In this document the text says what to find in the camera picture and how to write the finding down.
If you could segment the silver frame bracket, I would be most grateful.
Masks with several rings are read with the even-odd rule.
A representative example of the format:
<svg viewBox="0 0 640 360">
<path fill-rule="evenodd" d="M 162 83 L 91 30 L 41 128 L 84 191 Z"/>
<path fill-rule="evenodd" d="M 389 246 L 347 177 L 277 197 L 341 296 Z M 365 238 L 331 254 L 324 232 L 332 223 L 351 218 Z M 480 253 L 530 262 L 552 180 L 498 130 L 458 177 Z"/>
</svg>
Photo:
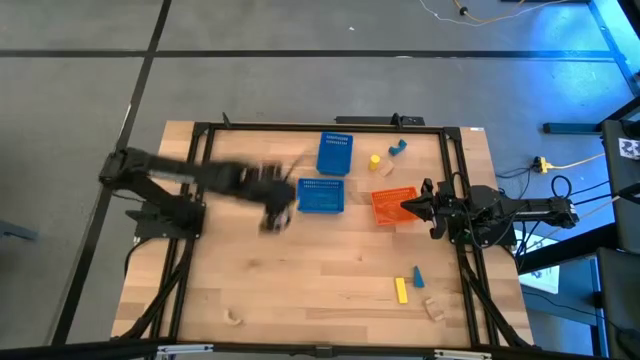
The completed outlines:
<svg viewBox="0 0 640 360">
<path fill-rule="evenodd" d="M 159 346 L 157 348 L 156 355 L 172 357 L 177 355 L 207 353 L 213 351 L 213 344 L 173 344 Z"/>
<path fill-rule="evenodd" d="M 491 353 L 467 350 L 435 349 L 433 357 L 434 360 L 493 360 Z"/>
</svg>

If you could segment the natural wooden ridged block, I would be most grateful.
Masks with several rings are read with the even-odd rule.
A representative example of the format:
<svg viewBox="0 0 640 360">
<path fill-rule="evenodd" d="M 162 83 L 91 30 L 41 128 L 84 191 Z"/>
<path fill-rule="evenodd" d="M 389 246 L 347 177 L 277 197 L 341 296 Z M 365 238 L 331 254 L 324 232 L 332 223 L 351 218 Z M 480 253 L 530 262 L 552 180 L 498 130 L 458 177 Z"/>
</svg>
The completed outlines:
<svg viewBox="0 0 640 360">
<path fill-rule="evenodd" d="M 435 322 L 439 322 L 445 319 L 444 311 L 440 308 L 438 303 L 431 297 L 426 298 L 423 302 L 427 315 Z"/>
</svg>

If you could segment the blue plastic basket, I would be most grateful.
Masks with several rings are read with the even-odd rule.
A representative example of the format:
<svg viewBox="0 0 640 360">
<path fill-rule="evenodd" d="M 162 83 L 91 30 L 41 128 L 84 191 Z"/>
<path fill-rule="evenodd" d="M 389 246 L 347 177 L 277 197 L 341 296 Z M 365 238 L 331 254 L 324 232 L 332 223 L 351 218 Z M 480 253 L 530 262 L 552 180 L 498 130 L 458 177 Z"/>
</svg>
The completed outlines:
<svg viewBox="0 0 640 360">
<path fill-rule="evenodd" d="M 351 169 L 353 136 L 323 132 L 321 134 L 316 169 L 320 174 L 346 176 Z"/>
<path fill-rule="evenodd" d="M 297 184 L 298 211 L 315 214 L 339 214 L 344 211 L 344 181 L 324 178 L 300 178 Z"/>
</svg>

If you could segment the white printed paper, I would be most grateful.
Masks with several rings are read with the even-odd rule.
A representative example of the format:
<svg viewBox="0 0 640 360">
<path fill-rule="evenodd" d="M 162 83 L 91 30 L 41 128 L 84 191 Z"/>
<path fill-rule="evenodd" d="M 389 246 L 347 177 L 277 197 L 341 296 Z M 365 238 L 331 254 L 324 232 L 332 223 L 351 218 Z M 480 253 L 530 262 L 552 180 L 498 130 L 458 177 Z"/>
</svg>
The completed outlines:
<svg viewBox="0 0 640 360">
<path fill-rule="evenodd" d="M 527 243 L 527 252 L 533 252 L 554 243 L 554 239 L 543 239 L 541 236 L 532 235 Z M 519 282 L 521 285 L 556 295 L 559 292 L 559 275 L 560 266 L 556 265 L 520 275 Z"/>
</svg>

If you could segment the blue floor bar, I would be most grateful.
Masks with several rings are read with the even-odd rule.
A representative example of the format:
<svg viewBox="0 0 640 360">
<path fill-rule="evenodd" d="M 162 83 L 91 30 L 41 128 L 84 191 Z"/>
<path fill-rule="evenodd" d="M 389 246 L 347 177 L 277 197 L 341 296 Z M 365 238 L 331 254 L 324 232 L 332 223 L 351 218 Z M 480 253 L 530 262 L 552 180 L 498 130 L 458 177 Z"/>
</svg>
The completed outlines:
<svg viewBox="0 0 640 360">
<path fill-rule="evenodd" d="M 545 134 L 556 135 L 599 135 L 602 132 L 600 123 L 556 123 L 542 125 Z"/>
</svg>

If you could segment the black aluminium table frame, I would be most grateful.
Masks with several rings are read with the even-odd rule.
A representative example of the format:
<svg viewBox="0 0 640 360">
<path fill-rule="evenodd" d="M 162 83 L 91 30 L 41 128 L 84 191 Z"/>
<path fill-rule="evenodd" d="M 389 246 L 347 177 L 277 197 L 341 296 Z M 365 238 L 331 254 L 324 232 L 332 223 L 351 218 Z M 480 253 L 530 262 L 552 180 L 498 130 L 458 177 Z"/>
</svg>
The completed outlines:
<svg viewBox="0 0 640 360">
<path fill-rule="evenodd" d="M 371 203 L 372 192 L 419 187 L 425 178 L 440 182 L 463 167 L 474 183 L 493 184 L 485 134 L 464 128 L 438 135 L 418 127 L 388 176 L 371 172 L 370 156 L 397 139 L 381 128 L 356 134 L 344 211 L 294 212 L 278 234 L 259 231 L 260 206 L 206 195 L 186 289 L 169 296 L 161 334 L 211 343 L 219 351 L 316 356 L 420 356 L 429 349 L 504 344 L 460 274 L 456 244 L 432 239 L 421 220 L 379 226 Z M 413 285 L 414 266 L 424 288 Z M 397 301 L 397 277 L 405 279 L 407 304 Z M 427 315 L 423 302 L 429 297 L 444 320 Z M 227 325 L 225 309 L 243 323 Z"/>
</svg>

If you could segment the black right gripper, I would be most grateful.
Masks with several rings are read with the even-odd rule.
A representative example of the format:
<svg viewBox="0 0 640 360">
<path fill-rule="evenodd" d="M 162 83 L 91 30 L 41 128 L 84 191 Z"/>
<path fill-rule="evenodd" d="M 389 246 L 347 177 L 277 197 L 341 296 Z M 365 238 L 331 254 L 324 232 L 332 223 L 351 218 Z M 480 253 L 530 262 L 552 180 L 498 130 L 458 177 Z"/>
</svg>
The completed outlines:
<svg viewBox="0 0 640 360">
<path fill-rule="evenodd" d="M 414 199 L 401 203 L 403 208 L 422 219 L 431 221 L 429 230 L 432 239 L 440 239 L 448 229 L 447 219 L 452 214 L 453 187 L 448 181 L 437 183 L 437 191 L 431 179 L 425 178 L 422 184 L 422 194 Z"/>
</svg>

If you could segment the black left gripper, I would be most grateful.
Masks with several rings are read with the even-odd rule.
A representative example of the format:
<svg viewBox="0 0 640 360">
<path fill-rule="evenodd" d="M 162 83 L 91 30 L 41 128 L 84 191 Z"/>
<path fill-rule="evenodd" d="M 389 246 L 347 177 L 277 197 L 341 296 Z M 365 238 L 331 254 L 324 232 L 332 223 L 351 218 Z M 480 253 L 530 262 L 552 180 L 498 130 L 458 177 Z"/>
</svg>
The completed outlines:
<svg viewBox="0 0 640 360">
<path fill-rule="evenodd" d="M 267 162 L 247 169 L 247 199 L 265 206 L 267 213 L 260 221 L 260 232 L 282 232 L 289 227 L 292 215 L 284 211 L 295 202 L 296 188 L 283 173 L 281 163 Z"/>
</svg>

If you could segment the blue grey floor object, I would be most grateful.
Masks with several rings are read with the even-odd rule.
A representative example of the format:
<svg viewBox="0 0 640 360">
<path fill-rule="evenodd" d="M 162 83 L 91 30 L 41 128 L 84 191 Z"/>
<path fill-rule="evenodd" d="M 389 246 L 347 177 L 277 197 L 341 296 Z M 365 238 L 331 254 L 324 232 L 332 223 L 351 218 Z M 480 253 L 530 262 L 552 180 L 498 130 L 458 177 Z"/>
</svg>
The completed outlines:
<svg viewBox="0 0 640 360">
<path fill-rule="evenodd" d="M 0 238 L 17 237 L 24 240 L 35 241 L 38 237 L 36 231 L 0 220 Z"/>
</svg>

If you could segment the orange plastic basket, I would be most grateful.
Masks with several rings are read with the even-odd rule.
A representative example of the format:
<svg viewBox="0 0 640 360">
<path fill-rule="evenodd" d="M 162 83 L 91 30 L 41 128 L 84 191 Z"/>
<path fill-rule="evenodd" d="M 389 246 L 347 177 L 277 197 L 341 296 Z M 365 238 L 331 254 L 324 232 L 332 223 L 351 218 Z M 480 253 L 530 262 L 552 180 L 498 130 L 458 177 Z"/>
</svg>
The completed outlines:
<svg viewBox="0 0 640 360">
<path fill-rule="evenodd" d="M 379 226 L 415 221 L 417 216 L 401 207 L 401 203 L 417 197 L 414 187 L 401 187 L 371 193 L 375 222 Z"/>
</svg>

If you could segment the black equipment cabinet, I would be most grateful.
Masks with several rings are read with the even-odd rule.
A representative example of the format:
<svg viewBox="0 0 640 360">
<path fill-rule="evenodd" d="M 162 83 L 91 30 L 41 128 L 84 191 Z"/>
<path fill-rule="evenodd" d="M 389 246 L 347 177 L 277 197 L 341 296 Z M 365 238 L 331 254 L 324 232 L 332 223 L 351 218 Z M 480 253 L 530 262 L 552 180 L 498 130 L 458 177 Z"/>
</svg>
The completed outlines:
<svg viewBox="0 0 640 360">
<path fill-rule="evenodd" d="M 618 247 L 640 254 L 640 160 L 621 157 L 618 139 L 640 140 L 640 96 L 616 110 L 601 122 L 602 142 L 605 150 L 612 195 Z"/>
</svg>

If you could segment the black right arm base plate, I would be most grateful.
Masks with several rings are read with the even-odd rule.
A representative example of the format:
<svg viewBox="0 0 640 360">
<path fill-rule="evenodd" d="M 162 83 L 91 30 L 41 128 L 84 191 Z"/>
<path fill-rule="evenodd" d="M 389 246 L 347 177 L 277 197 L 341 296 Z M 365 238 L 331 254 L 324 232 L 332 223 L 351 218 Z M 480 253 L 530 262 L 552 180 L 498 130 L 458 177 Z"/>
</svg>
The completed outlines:
<svg viewBox="0 0 640 360">
<path fill-rule="evenodd" d="M 516 244 L 513 224 L 515 213 L 487 218 L 482 215 L 473 218 L 464 204 L 457 204 L 454 215 L 448 220 L 451 243 L 471 245 L 474 248 L 486 249 L 491 246 L 511 247 Z"/>
</svg>

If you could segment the white marker tag sheet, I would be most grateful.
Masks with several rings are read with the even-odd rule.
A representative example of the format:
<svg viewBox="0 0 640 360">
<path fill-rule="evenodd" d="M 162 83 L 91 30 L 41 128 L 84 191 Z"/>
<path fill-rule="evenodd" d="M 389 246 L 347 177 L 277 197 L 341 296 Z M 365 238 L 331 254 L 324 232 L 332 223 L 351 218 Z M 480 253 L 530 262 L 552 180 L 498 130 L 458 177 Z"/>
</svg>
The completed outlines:
<svg viewBox="0 0 640 360">
<path fill-rule="evenodd" d="M 619 155 L 632 160 L 640 160 L 640 140 L 618 139 Z"/>
</svg>

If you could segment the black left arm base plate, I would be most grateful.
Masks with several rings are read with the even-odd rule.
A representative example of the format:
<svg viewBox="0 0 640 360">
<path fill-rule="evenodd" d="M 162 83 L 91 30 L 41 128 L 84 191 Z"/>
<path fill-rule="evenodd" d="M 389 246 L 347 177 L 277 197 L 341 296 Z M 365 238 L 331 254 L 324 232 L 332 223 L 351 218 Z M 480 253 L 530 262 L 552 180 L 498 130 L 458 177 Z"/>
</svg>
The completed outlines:
<svg viewBox="0 0 640 360">
<path fill-rule="evenodd" d="M 167 216 L 155 205 L 145 202 L 140 210 L 127 210 L 125 214 L 135 223 L 134 235 L 141 239 L 198 239 L 201 237 L 206 206 L 189 202 L 192 211 L 184 222 L 176 216 Z"/>
</svg>

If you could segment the black mount bar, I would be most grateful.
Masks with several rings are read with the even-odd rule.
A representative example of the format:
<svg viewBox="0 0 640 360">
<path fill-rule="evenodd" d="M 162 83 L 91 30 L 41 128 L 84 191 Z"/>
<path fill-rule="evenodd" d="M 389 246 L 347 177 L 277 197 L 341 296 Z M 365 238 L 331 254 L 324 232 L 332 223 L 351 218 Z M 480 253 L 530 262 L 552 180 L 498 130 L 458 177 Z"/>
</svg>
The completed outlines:
<svg viewBox="0 0 640 360">
<path fill-rule="evenodd" d="M 394 113 L 391 116 L 337 116 L 334 121 L 337 124 L 364 124 L 364 125 L 393 125 L 393 126 L 424 126 L 422 117 L 406 116 Z"/>
</svg>

